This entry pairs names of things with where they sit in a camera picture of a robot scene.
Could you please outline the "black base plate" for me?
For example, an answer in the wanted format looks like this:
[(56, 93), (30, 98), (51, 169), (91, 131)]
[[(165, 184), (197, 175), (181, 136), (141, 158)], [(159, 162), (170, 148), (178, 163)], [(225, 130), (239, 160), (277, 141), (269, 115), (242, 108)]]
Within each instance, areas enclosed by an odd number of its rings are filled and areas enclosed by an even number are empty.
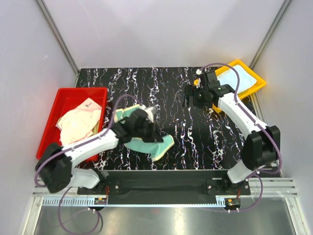
[(248, 196), (247, 181), (231, 185), (226, 170), (110, 170), (104, 186), (79, 195), (108, 196), (110, 206), (209, 206), (217, 197)]

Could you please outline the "aluminium frame post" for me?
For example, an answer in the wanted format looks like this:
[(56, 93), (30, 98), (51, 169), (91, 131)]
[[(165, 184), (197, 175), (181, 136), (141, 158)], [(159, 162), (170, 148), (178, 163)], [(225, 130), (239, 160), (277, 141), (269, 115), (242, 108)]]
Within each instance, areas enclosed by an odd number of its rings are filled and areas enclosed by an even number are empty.
[(292, 4), (293, 0), (284, 0), (281, 4), (281, 6), (279, 7), (275, 17), (273, 18), (265, 36), (263, 37), (256, 53), (254, 54), (254, 57), (251, 61), (251, 63), (249, 64), (249, 68), (250, 69), (254, 69), (259, 61), (259, 59), (261, 58), (263, 52), (265, 51), (268, 43), (271, 41), (272, 37), (274, 36), (279, 24), (281, 23), (284, 15), (286, 14), (286, 12), (288, 11), (290, 5)]
[(69, 66), (71, 67), (72, 71), (74, 72), (75, 75), (75, 79), (73, 82), (72, 87), (75, 88), (78, 82), (78, 78), (79, 78), (79, 73), (80, 73), (80, 69), (77, 66), (76, 62), (74, 61), (73, 56), (71, 55), (54, 19), (52, 14), (50, 13), (46, 3), (44, 0), (34, 0), (34, 2), (36, 3), (36, 5), (39, 8), (39, 11), (41, 12), (44, 20), (46, 21), (47, 26), (49, 27), (55, 41), (57, 42), (60, 50), (62, 51), (64, 57), (66, 58)]

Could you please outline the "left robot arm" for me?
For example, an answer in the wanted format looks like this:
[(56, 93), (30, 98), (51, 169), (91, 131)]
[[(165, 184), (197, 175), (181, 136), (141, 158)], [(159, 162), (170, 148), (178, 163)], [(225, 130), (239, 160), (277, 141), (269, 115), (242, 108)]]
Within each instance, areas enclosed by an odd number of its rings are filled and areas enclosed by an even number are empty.
[(98, 134), (76, 143), (61, 147), (51, 144), (36, 165), (40, 177), (50, 193), (67, 187), (82, 187), (100, 194), (105, 190), (106, 177), (98, 170), (76, 169), (76, 166), (100, 152), (115, 149), (119, 144), (141, 139), (147, 143), (163, 142), (154, 121), (155, 107), (140, 106), (128, 117)]

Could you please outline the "red plastic bin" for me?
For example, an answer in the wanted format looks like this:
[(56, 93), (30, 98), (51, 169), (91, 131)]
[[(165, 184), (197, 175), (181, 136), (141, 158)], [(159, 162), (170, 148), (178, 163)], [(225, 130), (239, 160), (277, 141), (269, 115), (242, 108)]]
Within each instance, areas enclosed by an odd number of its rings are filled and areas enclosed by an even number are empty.
[(101, 116), (98, 125), (98, 132), (103, 128), (106, 112), (108, 91), (105, 87), (96, 88), (60, 88), (51, 108), (46, 127), (37, 151), (36, 158), (39, 160), (44, 151), (51, 143), (60, 144), (60, 130), (56, 127), (57, 121), (66, 112), (78, 107), (87, 98), (91, 98), (101, 107)]

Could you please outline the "yellow green towel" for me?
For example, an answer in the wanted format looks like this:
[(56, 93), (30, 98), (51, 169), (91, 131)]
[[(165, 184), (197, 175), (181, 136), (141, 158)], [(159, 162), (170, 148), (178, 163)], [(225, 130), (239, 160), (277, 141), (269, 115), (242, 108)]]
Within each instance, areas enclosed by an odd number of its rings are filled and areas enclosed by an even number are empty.
[[(129, 117), (132, 112), (137, 109), (144, 110), (145, 105), (133, 105), (125, 109), (117, 109), (114, 114), (114, 122), (121, 121), (123, 118)], [(125, 143), (124, 146), (132, 151), (144, 154), (150, 154), (151, 161), (160, 160), (165, 153), (174, 145), (174, 139), (171, 135), (162, 137), (164, 142), (149, 143), (144, 142), (140, 138), (132, 138), (130, 142)]]

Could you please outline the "pink towel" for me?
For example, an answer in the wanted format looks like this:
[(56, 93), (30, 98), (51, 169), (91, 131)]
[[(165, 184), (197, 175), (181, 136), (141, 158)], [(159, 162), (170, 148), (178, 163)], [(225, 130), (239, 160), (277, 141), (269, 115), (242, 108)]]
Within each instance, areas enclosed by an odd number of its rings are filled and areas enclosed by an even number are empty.
[(68, 145), (86, 139), (98, 132), (102, 107), (87, 98), (76, 108), (66, 112), (57, 121), (60, 130), (60, 142)]

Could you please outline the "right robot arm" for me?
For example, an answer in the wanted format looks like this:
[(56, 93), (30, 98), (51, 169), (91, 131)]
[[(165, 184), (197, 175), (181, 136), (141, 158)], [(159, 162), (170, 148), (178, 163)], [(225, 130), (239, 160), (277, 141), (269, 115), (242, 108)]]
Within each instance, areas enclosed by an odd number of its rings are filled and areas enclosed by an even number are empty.
[(240, 129), (245, 142), (240, 160), (215, 184), (218, 192), (235, 193), (249, 177), (275, 161), (282, 162), (280, 130), (258, 119), (230, 85), (220, 84), (214, 71), (197, 70), (198, 78), (184, 89), (183, 106), (220, 108)]

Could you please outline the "left aluminium frame post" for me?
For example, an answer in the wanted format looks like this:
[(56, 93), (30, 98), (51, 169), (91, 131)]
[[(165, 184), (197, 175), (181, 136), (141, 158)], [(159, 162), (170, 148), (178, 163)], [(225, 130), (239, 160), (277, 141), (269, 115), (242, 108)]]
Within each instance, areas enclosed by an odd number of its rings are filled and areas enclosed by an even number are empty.
[(71, 67), (72, 71), (74, 72), (75, 75), (75, 79), (73, 82), (72, 87), (75, 88), (78, 82), (78, 78), (79, 78), (79, 73), (80, 73), (80, 69), (77, 66), (76, 62), (74, 61), (73, 56), (71, 55), (54, 19), (52, 14), (50, 13), (46, 3), (44, 0), (34, 0), (34, 2), (36, 3), (36, 5), (39, 8), (39, 11), (41, 12), (44, 20), (46, 21), (47, 26), (49, 27), (55, 41), (57, 42), (60, 50), (62, 51), (64, 57), (66, 58), (69, 66)]

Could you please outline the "right aluminium frame post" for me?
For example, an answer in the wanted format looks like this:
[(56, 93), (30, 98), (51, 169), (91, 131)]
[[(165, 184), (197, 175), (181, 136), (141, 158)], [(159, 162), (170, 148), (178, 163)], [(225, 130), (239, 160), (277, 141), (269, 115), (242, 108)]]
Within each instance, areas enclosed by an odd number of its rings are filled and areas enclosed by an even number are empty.
[(281, 23), (284, 15), (286, 14), (286, 12), (288, 11), (290, 5), (292, 4), (293, 0), (284, 0), (281, 4), (281, 6), (279, 7), (275, 17), (273, 18), (265, 36), (263, 37), (256, 53), (254, 54), (254, 57), (251, 61), (251, 63), (249, 64), (249, 68), (250, 69), (254, 69), (259, 61), (259, 59), (261, 58), (263, 52), (265, 51), (268, 43), (271, 41), (272, 37), (274, 36), (279, 24)]

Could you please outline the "light blue towel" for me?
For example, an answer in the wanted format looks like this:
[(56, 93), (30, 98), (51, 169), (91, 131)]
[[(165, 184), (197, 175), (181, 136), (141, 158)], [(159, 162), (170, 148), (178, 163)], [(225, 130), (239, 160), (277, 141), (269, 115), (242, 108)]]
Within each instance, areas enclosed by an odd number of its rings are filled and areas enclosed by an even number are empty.
[[(238, 93), (245, 92), (256, 84), (257, 80), (245, 71), (241, 65), (234, 65), (233, 68), (237, 71), (240, 78), (239, 88), (237, 90)], [(228, 69), (218, 75), (217, 79), (221, 85), (228, 84), (232, 89), (236, 90), (238, 78), (234, 70)]]

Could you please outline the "yellow plastic tray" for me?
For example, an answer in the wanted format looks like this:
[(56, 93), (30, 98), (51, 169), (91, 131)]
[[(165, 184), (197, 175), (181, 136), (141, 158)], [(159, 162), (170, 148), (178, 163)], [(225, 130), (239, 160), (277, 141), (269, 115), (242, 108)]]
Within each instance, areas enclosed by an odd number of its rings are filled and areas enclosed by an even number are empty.
[[(259, 75), (257, 75), (253, 70), (251, 70), (241, 60), (235, 60), (228, 65), (234, 68), (239, 74), (240, 83), (238, 89), (238, 97), (240, 100), (248, 97), (253, 93), (256, 93), (259, 89), (266, 85), (266, 81), (263, 80)], [(220, 81), (221, 85), (228, 84), (234, 90), (236, 89), (238, 79), (235, 71), (232, 68), (228, 66), (222, 66), (216, 70), (211, 70), (212, 67), (214, 66), (206, 66), (200, 71), (213, 72), (217, 79)]]

